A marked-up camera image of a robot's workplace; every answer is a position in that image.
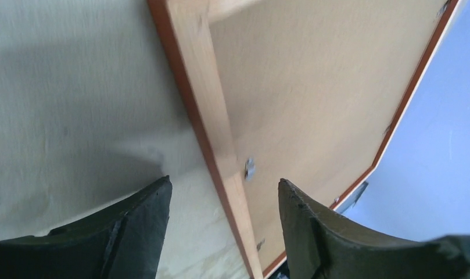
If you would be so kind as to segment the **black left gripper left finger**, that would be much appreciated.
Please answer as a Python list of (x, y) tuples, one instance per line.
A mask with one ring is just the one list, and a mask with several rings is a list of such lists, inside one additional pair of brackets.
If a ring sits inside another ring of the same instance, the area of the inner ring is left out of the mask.
[(155, 278), (172, 189), (164, 176), (42, 237), (0, 241), (0, 278)]

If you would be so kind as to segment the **red wooden photo frame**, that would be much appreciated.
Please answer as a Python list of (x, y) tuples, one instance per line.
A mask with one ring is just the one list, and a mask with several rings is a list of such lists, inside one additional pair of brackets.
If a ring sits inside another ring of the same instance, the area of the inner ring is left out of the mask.
[(336, 208), (377, 167), (462, 1), (149, 1), (251, 278), (288, 255), (277, 184)]

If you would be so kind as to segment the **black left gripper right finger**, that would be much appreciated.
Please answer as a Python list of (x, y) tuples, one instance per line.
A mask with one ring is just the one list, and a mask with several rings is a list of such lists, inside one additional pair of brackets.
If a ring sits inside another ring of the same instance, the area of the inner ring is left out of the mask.
[(279, 214), (291, 278), (470, 278), (470, 235), (425, 242), (362, 226), (278, 184)]

